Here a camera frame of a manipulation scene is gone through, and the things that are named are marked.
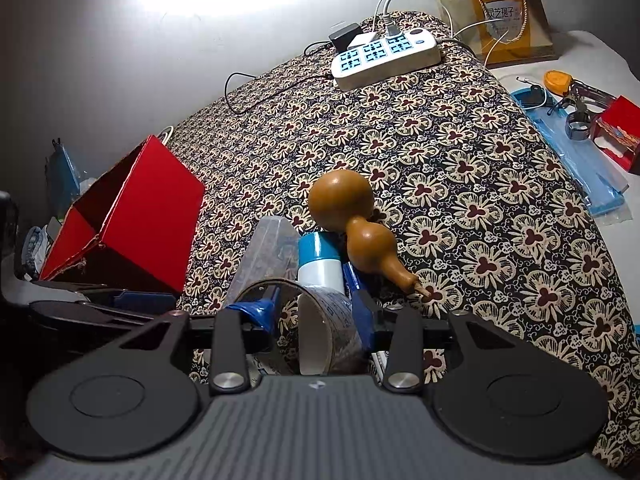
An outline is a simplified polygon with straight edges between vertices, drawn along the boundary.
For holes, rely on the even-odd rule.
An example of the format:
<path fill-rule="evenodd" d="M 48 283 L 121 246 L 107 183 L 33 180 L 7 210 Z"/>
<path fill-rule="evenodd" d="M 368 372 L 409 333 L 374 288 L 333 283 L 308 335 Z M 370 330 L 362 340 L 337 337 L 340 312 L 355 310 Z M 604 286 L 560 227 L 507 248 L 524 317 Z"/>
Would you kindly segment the printed packing tape roll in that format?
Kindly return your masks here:
<path fill-rule="evenodd" d="M 286 278 L 265 278 L 254 284 L 280 286 L 276 333 L 284 307 L 292 300 L 297 302 L 297 356 L 303 375 L 352 374 L 358 370 L 363 348 L 352 304 L 344 294 Z"/>

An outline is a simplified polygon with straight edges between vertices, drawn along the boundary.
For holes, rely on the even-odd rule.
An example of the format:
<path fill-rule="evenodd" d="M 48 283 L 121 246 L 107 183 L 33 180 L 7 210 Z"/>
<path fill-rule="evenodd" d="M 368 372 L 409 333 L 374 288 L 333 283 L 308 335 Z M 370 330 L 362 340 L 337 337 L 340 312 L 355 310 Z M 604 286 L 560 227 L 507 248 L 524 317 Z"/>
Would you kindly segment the clear plastic container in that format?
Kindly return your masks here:
<path fill-rule="evenodd" d="M 235 302 L 247 286 L 264 278 L 296 278 L 298 240 L 299 235 L 288 219 L 262 217 L 242 255 L 224 306 Z"/>

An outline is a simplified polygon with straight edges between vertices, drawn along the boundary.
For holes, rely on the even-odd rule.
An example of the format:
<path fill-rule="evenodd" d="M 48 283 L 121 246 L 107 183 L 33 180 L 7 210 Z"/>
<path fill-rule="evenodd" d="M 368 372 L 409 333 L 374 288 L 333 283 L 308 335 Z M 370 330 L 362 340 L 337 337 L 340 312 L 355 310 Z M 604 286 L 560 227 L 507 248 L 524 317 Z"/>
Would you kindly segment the white bottle blue cap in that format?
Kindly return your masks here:
<path fill-rule="evenodd" d="M 297 281 L 345 293 L 337 237 L 329 232 L 311 232 L 298 241 Z"/>

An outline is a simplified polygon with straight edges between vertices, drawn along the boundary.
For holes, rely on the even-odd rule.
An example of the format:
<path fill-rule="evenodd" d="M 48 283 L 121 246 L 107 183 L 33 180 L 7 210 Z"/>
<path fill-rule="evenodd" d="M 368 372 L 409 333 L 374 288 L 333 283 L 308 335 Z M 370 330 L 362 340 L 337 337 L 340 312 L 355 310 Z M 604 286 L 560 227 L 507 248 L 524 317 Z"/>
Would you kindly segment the brown calabash gourd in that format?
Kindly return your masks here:
<path fill-rule="evenodd" d="M 405 294 L 433 294 L 400 262 L 393 232 L 372 222 L 374 196 L 369 181 L 352 170 L 332 170 L 314 182 L 308 196 L 311 217 L 320 228 L 346 235 L 346 249 L 354 267 L 383 275 Z"/>

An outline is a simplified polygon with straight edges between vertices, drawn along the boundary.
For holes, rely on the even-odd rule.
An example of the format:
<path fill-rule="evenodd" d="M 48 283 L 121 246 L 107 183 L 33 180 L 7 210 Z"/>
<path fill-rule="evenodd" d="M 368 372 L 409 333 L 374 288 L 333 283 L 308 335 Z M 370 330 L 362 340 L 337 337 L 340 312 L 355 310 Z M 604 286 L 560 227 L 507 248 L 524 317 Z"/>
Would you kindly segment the blue notebook with clips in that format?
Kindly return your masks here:
<path fill-rule="evenodd" d="M 47 198 L 52 216 L 64 218 L 70 205 L 80 196 L 80 173 L 60 138 L 52 140 L 53 153 L 46 159 Z"/>

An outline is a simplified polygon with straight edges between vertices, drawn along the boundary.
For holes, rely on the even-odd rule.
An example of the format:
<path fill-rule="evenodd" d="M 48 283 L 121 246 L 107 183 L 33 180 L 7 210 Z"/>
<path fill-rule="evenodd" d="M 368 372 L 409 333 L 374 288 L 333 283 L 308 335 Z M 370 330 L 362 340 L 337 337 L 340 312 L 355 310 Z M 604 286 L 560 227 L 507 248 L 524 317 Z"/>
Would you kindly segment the red cardboard box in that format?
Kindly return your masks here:
<path fill-rule="evenodd" d="M 40 278 L 181 294 L 203 196 L 203 183 L 148 136 L 70 206 Z"/>

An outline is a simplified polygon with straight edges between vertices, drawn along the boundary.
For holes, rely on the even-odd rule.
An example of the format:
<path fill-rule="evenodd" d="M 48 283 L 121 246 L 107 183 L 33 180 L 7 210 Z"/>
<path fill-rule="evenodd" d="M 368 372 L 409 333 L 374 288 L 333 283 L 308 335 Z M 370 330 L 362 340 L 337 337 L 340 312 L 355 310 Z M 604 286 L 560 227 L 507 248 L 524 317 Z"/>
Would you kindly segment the floral patterned tablecloth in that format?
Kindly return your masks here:
<path fill-rule="evenodd" d="M 311 185 L 331 170 L 367 178 L 373 218 L 395 234 L 431 300 L 386 281 L 385 307 L 427 318 L 470 310 L 588 372 L 608 398 L 593 454 L 639 467 L 639 346 L 627 298 L 578 184 L 509 92 L 469 52 L 352 91 L 333 55 L 298 56 L 180 122 L 170 150 L 204 184 L 178 306 L 213 314 L 258 221 L 314 230 Z"/>

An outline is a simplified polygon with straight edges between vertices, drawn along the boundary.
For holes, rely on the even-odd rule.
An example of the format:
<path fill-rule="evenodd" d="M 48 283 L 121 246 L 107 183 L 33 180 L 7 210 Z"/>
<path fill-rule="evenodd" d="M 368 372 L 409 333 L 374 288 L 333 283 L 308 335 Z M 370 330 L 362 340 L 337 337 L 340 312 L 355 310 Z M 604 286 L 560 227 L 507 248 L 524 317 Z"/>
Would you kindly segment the white power strip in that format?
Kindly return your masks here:
<path fill-rule="evenodd" d="M 435 37 L 424 28 L 414 28 L 337 55 L 331 64 L 331 74 L 338 88 L 354 90 L 429 68 L 441 60 Z"/>

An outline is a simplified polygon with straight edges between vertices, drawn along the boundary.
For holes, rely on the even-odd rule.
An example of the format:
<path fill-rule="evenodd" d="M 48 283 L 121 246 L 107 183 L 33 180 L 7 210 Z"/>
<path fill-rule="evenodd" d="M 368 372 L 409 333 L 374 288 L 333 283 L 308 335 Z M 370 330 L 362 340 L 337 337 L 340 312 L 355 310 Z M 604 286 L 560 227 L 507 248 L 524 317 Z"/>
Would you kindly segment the blue plastic packet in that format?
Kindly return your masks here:
<path fill-rule="evenodd" d="M 586 140 L 570 140 L 565 133 L 565 108 L 548 115 L 550 108 L 559 102 L 551 92 L 539 84 L 511 93 L 512 98 L 524 110 L 560 162 L 582 189 L 582 196 L 593 217 L 605 216 L 626 206 L 625 192 L 628 181 L 613 169 L 589 137 Z"/>

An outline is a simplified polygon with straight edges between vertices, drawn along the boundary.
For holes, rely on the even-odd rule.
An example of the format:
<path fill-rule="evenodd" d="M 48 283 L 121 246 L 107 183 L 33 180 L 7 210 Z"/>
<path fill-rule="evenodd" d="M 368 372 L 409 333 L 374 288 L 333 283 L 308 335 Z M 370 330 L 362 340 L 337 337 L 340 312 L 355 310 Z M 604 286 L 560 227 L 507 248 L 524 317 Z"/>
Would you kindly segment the black power adapter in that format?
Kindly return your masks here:
<path fill-rule="evenodd" d="M 349 45 L 358 35 L 362 33 L 362 28 L 357 23 L 350 23 L 334 32 L 329 33 L 329 42 L 337 53 L 343 53 L 348 50 Z"/>

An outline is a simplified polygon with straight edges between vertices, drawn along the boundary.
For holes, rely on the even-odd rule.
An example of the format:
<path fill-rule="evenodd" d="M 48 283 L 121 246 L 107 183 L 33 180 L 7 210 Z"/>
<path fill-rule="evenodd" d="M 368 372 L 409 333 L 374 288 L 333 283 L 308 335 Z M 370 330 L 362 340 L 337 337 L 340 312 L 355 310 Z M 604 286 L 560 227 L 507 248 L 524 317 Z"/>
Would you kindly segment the orange key fob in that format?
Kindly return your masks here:
<path fill-rule="evenodd" d="M 548 70 L 544 73 L 544 88 L 555 96 L 567 96 L 574 78 L 562 70 Z"/>

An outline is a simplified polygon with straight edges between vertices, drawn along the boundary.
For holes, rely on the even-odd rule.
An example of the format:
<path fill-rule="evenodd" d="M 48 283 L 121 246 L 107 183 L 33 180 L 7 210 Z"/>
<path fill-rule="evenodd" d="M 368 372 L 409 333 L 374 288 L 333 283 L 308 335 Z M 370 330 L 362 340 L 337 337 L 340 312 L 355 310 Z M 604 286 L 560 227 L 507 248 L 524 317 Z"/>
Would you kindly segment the small red box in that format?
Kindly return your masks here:
<path fill-rule="evenodd" d="M 592 140 L 620 168 L 639 173 L 639 107 L 624 96 L 602 99 L 604 111 L 593 119 Z"/>

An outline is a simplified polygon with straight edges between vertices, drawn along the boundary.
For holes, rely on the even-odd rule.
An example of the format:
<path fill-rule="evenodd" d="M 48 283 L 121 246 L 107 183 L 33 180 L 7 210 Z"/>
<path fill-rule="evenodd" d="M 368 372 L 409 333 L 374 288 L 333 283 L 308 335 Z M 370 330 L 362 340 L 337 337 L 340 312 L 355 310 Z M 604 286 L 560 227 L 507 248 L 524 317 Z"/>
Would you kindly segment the yellow gift bag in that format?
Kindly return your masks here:
<path fill-rule="evenodd" d="M 556 58 L 541 0 L 439 0 L 454 23 L 454 38 L 487 67 Z"/>

